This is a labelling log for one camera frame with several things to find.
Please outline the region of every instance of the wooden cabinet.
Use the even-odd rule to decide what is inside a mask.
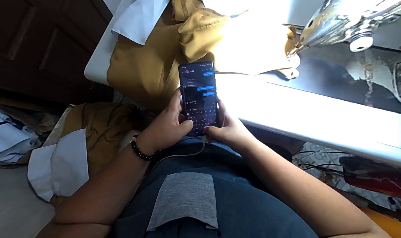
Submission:
[[[111,18],[102,0],[0,1],[0,90],[59,103],[105,100],[112,88],[86,79],[84,68]]]

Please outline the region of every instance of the orange object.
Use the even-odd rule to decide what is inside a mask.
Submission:
[[[359,208],[392,238],[401,238],[401,222],[369,208]]]

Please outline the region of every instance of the white cable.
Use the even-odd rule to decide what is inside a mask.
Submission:
[[[154,166],[150,171],[152,171],[152,170],[153,170],[160,162],[162,162],[164,159],[168,159],[168,158],[171,158],[171,157],[192,156],[192,155],[200,154],[200,153],[203,151],[203,149],[205,148],[205,143],[206,143],[206,136],[202,136],[202,149],[201,149],[201,150],[199,150],[198,152],[196,152],[196,153],[194,153],[194,154],[175,154],[175,155],[167,156],[167,157],[161,159],[160,161],[158,161],[158,162],[155,164],[155,166]]]

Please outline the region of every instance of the beaded bracelet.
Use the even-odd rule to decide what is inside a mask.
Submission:
[[[131,145],[131,148],[133,149],[134,153],[136,153],[136,155],[139,156],[140,159],[143,159],[143,160],[145,160],[145,161],[154,160],[154,159],[156,158],[156,156],[158,155],[158,152],[159,152],[159,151],[156,151],[156,152],[155,152],[153,155],[151,155],[151,156],[142,154],[142,152],[140,152],[139,148],[137,148],[137,145],[136,145],[136,138],[137,138],[137,137],[138,137],[138,135],[134,135],[134,136],[131,138],[131,141],[130,141],[130,145]]]

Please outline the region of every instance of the phone screen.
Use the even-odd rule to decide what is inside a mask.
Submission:
[[[188,136],[203,136],[203,127],[217,125],[214,62],[182,64],[178,67],[184,115],[193,121]]]

